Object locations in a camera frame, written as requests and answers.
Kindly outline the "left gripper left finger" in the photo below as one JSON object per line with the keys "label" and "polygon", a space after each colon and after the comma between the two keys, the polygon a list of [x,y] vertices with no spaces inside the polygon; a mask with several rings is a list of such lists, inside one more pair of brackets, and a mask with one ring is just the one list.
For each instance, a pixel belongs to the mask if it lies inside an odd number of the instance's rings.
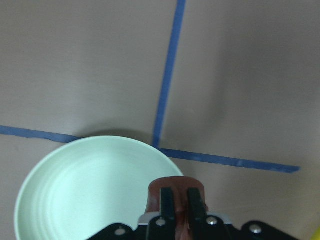
{"label": "left gripper left finger", "polygon": [[176,238],[176,214],[174,194],[171,188],[160,189],[160,218],[159,227],[163,240]]}

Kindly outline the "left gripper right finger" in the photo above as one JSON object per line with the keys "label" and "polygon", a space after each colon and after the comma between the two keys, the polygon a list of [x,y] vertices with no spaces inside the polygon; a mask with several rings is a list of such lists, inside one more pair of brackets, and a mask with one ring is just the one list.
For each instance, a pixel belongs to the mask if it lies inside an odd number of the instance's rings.
{"label": "left gripper right finger", "polygon": [[198,188],[187,190],[188,224],[194,240],[202,240],[207,219],[207,211]]}

